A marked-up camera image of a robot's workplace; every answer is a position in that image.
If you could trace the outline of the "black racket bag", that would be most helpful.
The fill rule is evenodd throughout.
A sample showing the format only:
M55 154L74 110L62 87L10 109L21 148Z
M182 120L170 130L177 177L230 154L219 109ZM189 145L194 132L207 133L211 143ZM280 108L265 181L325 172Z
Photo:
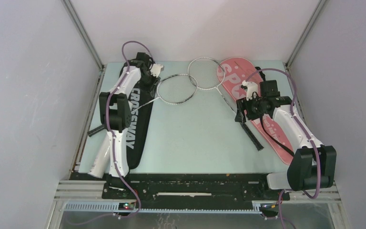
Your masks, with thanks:
M117 134L123 134L121 143L122 163L128 170L138 167L149 128L152 104L133 112L132 108L142 105L155 97L155 90L143 90L139 87L141 78L140 69L150 70L152 59L147 61L133 59L124 64L120 78L117 82L116 97L117 115L114 118L115 126L112 128Z

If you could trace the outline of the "pink sport racket bag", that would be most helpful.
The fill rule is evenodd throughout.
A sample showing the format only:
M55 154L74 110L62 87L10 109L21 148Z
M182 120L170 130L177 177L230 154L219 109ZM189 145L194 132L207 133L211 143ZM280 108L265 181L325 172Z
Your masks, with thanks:
M252 77L249 81L258 84L258 93L261 95L260 83L265 79L249 60L242 57L228 58L222 61L221 66L226 73L222 86L232 101L246 98L246 91L240 86L250 75ZM305 133L308 129L293 106L282 105L274 110L273 117L265 114L262 120L247 121L245 124L252 124L286 165L292 162L293 156L284 146L295 153L297 149L310 145L310 134Z

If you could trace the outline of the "white shuttlecock tube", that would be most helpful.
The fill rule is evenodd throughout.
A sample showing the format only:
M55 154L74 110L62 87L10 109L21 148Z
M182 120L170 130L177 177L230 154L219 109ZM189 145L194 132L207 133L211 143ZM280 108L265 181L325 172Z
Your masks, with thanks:
M105 170L110 161L110 143L111 140L106 136L102 142L102 145L97 153L95 161L89 170L88 174L96 178L103 178Z

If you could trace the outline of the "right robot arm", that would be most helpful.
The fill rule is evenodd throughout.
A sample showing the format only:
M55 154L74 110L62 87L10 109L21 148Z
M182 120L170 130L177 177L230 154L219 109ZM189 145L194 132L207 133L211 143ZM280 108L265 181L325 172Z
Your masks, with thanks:
M292 106L289 96L281 96L275 80L259 84L243 81L246 97L236 101L236 122L262 120L268 115L289 140L292 161L285 172L270 173L258 186L263 199L271 199L278 189L303 191L329 188L334 182L336 150L316 139Z

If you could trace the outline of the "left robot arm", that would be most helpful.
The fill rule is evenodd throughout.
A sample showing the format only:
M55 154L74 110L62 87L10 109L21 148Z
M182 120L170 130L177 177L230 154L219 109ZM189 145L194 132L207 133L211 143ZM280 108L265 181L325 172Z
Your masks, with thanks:
M125 177L135 169L143 154L152 102L160 78L153 73L153 58L138 52L123 65L115 86L99 95L100 119L107 129L104 142L110 154L109 175Z

